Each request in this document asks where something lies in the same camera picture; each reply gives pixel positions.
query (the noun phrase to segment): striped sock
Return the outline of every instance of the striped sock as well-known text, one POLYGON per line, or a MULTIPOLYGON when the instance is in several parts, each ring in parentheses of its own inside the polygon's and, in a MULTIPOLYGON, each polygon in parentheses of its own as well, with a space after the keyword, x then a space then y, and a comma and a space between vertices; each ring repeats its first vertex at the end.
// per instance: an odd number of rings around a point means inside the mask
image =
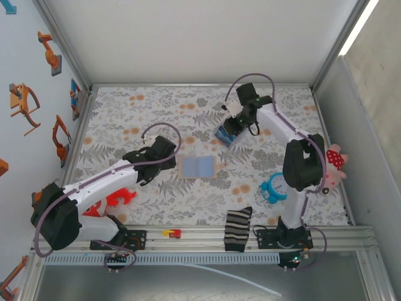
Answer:
POLYGON ((251 224, 252 207, 240 211, 229 210, 227 212, 224 245, 226 251, 243 252, 249 237, 249 225, 251 224))

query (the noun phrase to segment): floral tablecloth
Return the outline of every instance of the floral tablecloth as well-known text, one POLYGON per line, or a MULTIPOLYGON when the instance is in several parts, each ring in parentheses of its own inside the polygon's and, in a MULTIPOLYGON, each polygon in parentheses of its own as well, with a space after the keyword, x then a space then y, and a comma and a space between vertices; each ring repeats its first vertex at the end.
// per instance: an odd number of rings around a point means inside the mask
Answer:
MULTIPOLYGON (((270 95, 271 89, 257 89, 270 95)), ((232 149, 214 137, 216 126, 226 118, 221 109, 226 87, 102 87, 86 129, 74 181, 80 181, 114 164, 122 156, 142 147, 140 134, 155 122, 170 122, 180 130, 179 154, 217 157, 228 162, 215 179, 178 179, 177 169, 161 172, 150 184, 128 187, 137 196, 128 205, 107 207, 107 212, 125 224, 224 225, 227 210, 253 207, 252 224, 274 225, 284 202, 269 204, 259 185, 282 170, 284 147, 261 128, 261 134, 246 135, 232 149)), ((278 107, 302 129, 323 135, 309 88, 278 88, 278 107)), ((151 135, 162 135, 177 143, 168 127, 157 127, 151 135)), ((306 222, 313 225, 346 225, 347 218, 338 189, 310 197, 306 222)))

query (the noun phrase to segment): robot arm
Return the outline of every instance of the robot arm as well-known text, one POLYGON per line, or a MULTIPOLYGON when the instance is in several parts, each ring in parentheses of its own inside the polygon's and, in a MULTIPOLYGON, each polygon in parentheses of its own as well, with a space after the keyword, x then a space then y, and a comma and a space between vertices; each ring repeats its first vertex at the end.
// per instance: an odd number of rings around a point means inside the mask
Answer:
POLYGON ((305 211, 306 195, 319 185, 323 177, 320 157, 308 140, 313 141, 324 154, 323 138, 299 129, 275 108, 270 96, 260 97, 252 83, 241 85, 236 92, 241 106, 232 105, 232 101, 223 106, 231 116, 219 127, 216 136, 232 142, 247 128, 251 131, 250 126, 256 124, 269 129, 285 146, 283 175, 289 190, 278 224, 278 236, 282 245, 292 245, 303 230, 301 217, 305 211))
POLYGON ((314 140, 324 152, 324 142, 320 135, 310 135, 287 119, 296 130, 294 131, 280 116, 279 110, 274 111, 273 104, 263 105, 257 113, 257 120, 262 127, 270 130, 282 145, 286 146, 283 164, 283 175, 289 185, 287 201, 281 221, 288 229, 302 226, 301 214, 307 191, 314 190, 319 185, 323 175, 319 157, 315 149, 300 136, 302 133, 314 140))
POLYGON ((58 198, 67 195, 46 215, 40 228, 40 233, 52 249, 63 249, 76 240, 102 240, 116 246, 123 245, 127 229, 116 217, 94 218, 82 214, 111 193, 136 183, 144 186, 160 171, 174 168, 175 148, 176 145, 171 141, 158 136, 152 146, 125 154, 122 160, 84 181, 64 187, 49 184, 42 190, 34 207, 32 224, 37 226, 45 210, 58 198), (168 157, 171 158, 167 161, 152 164, 168 157))

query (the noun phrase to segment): alarm clock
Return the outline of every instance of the alarm clock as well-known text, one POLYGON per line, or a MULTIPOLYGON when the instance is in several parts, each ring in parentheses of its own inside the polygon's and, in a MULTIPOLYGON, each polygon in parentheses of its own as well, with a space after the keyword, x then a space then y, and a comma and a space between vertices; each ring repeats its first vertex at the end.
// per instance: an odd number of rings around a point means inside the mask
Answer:
POLYGON ((269 201, 270 204, 276 204, 278 201, 287 199, 287 192, 288 184, 282 172, 273 174, 268 182, 263 182, 261 185, 262 197, 269 201), (268 197, 264 195, 264 191, 268 192, 268 197))

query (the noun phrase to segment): pink stuffed toy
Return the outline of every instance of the pink stuffed toy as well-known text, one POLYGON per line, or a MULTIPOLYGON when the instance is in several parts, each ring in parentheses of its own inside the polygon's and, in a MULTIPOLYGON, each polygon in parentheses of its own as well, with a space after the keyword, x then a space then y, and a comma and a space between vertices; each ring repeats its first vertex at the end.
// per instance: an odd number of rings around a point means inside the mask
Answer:
POLYGON ((333 144, 326 152, 326 182, 322 189, 323 194, 328 194, 340 183, 341 179, 346 178, 346 174, 340 171, 341 167, 348 162, 348 155, 340 155, 340 146, 333 144))

